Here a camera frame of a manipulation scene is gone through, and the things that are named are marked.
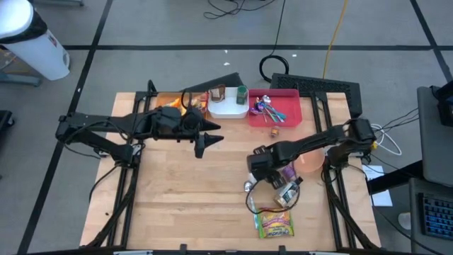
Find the table leg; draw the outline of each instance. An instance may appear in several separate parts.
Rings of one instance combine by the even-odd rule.
[[[373,195],[390,188],[401,186],[408,183],[410,178],[423,179],[423,165],[421,160],[368,181],[368,193]]]

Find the candy package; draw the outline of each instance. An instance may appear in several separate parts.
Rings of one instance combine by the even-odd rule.
[[[260,238],[294,236],[291,214],[286,212],[262,212],[258,216]]]

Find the white trash can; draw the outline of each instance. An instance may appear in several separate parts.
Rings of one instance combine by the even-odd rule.
[[[69,74],[69,54],[27,0],[0,0],[0,44],[50,81]]]

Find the white container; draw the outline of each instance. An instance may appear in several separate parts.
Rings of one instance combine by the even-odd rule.
[[[207,110],[213,118],[245,118],[248,112],[248,96],[244,105],[236,103],[238,88],[225,88],[225,99],[219,103],[212,102],[209,95]]]
[[[33,15],[27,0],[0,0],[0,40],[26,31]],[[49,30],[37,38],[3,46],[50,81],[69,74],[69,54]]]

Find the white cable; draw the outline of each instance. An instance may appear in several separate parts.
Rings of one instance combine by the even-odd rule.
[[[379,125],[379,124],[371,124],[371,128],[373,130],[376,130],[376,131],[379,131],[382,133],[381,135],[381,140],[377,142],[377,146],[381,147],[382,149],[385,149],[386,151],[396,155],[396,156],[401,156],[403,154],[403,152],[401,151],[401,149],[399,148],[399,146],[397,145],[397,143],[395,142],[395,140],[393,140],[390,135],[387,134],[386,131],[384,131],[382,129],[382,126]],[[387,137],[389,138],[390,142],[394,144],[395,148],[398,150],[398,152],[394,152],[392,151],[391,149],[385,147],[384,145],[382,145],[382,142],[384,141],[384,138]]]

